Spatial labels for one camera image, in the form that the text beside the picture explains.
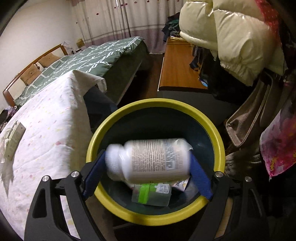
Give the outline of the silver blue foil pouch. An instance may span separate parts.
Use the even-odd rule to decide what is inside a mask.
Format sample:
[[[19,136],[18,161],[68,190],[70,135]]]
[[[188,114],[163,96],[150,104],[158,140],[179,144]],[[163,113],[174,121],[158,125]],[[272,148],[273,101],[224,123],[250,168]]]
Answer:
[[[188,177],[185,180],[176,181],[173,184],[171,184],[171,187],[172,188],[175,188],[175,189],[177,189],[177,190],[179,190],[181,192],[184,192],[185,189],[186,189],[186,187],[187,187],[187,185],[188,185],[189,180],[190,180],[190,177]]]

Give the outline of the green label clear jar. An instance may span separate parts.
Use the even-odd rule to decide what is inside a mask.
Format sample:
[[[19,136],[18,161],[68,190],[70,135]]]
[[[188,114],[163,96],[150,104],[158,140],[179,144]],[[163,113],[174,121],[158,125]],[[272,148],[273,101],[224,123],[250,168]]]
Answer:
[[[168,183],[135,184],[132,202],[151,206],[168,206],[171,198],[171,186]]]

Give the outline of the white pill bottle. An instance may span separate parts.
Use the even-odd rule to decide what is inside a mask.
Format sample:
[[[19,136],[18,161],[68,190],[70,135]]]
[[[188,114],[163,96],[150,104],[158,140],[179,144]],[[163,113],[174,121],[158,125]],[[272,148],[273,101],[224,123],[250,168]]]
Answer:
[[[131,184],[184,180],[190,173],[192,149],[183,138],[110,144],[105,154],[107,174]]]

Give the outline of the small printed carton box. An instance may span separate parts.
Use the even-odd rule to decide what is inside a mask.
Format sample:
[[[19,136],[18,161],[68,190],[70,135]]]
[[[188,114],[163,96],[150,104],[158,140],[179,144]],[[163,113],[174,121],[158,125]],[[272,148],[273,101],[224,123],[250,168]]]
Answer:
[[[13,159],[25,131],[26,128],[20,121],[16,121],[11,128],[8,128],[4,137],[4,157],[6,160],[11,161]]]

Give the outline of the yellow rim trash bin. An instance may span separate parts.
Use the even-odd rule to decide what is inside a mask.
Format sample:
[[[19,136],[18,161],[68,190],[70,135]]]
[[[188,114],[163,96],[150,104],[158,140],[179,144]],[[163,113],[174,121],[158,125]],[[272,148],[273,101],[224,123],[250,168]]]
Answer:
[[[170,225],[200,211],[213,197],[225,149],[215,125],[196,108],[172,99],[130,103],[107,117],[86,154],[98,161],[91,187],[119,218]]]

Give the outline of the white floral tablecloth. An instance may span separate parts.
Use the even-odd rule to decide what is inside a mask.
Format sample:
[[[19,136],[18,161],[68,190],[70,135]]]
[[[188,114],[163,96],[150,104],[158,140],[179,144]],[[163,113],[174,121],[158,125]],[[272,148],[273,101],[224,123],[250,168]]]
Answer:
[[[83,97],[92,87],[104,93],[106,82],[69,71],[27,101],[1,132],[4,138],[16,121],[26,129],[13,159],[1,161],[1,211],[19,237],[41,178],[64,178],[85,164],[92,132]]]

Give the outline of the beige hanging bag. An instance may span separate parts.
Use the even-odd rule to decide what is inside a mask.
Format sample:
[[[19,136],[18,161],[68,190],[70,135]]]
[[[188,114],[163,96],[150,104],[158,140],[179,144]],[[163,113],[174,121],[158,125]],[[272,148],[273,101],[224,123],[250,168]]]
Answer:
[[[226,131],[235,147],[251,145],[260,137],[271,123],[282,91],[280,78],[267,76],[264,82],[257,82],[248,99],[226,122]]]

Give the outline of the pink floral cloth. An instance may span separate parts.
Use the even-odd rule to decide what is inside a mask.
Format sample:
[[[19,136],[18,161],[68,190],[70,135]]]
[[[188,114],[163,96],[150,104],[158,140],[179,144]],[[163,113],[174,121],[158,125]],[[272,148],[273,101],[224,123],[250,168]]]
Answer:
[[[261,134],[260,152],[270,178],[295,164],[295,99],[288,99]]]

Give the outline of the wooden low cabinet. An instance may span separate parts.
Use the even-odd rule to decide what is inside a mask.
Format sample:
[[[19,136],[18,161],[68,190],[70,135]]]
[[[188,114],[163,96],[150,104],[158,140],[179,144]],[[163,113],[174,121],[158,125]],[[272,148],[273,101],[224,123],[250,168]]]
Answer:
[[[190,67],[193,60],[190,43],[184,40],[166,40],[159,91],[208,92],[199,80],[199,74]]]

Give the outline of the wooden bed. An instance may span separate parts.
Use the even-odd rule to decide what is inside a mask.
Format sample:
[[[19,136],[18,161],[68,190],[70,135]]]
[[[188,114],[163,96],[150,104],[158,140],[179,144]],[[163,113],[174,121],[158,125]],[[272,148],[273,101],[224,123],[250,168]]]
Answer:
[[[65,51],[62,45],[52,48],[30,63],[10,82],[3,91],[8,105],[12,107],[24,105],[47,85],[71,70],[103,77],[107,82],[108,97],[119,103],[136,72],[149,56],[144,39],[136,36],[106,42],[99,46],[93,45],[74,55],[65,55],[44,66],[44,69],[40,71],[37,64],[41,59],[52,56],[56,49]],[[14,98],[9,90],[25,73],[32,73],[33,80],[25,84],[20,96]]]

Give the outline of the brown pillow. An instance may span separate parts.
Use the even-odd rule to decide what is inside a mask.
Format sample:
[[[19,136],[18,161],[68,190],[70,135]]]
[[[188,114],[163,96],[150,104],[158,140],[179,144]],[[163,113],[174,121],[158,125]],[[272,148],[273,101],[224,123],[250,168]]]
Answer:
[[[43,68],[47,68],[59,59],[59,56],[49,53],[46,56],[42,57],[38,62],[41,64]]]
[[[25,85],[30,85],[34,80],[40,76],[41,70],[35,66],[31,65],[21,76],[20,79]]]

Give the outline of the green plaid duvet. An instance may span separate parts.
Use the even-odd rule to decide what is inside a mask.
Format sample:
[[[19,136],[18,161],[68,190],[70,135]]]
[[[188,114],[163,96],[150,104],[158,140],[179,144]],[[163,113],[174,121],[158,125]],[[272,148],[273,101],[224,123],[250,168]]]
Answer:
[[[147,46],[142,37],[136,36],[105,42],[99,46],[92,45],[74,55],[64,56],[45,68],[33,83],[25,87],[22,94],[16,98],[15,105],[21,107],[48,84],[71,70],[103,77],[120,57],[129,57],[140,51],[147,53]]]

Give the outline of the cardboard box by bed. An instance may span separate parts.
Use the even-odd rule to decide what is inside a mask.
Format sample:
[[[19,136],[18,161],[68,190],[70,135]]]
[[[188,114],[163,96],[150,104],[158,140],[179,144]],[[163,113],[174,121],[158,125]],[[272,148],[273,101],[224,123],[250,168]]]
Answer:
[[[76,42],[76,45],[77,45],[78,49],[81,49],[82,47],[85,46],[85,43],[84,43],[83,39],[78,39]]]

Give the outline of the cream puffer jacket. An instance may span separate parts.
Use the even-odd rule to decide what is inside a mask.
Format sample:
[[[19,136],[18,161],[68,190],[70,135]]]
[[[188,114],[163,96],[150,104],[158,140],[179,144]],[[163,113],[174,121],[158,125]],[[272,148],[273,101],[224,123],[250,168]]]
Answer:
[[[263,16],[255,1],[186,1],[181,8],[180,36],[211,51],[236,79],[251,86],[264,68],[283,75],[280,45],[262,36]]]

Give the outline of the pile of clothes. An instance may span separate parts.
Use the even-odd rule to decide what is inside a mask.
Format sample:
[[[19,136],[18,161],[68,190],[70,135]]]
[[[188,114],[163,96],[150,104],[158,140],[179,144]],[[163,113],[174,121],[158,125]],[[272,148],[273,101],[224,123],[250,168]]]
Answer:
[[[164,34],[163,41],[166,43],[167,38],[170,36],[180,38],[180,26],[179,26],[179,18],[180,18],[180,12],[168,16],[168,21],[166,22],[165,26],[162,29],[162,32]]]

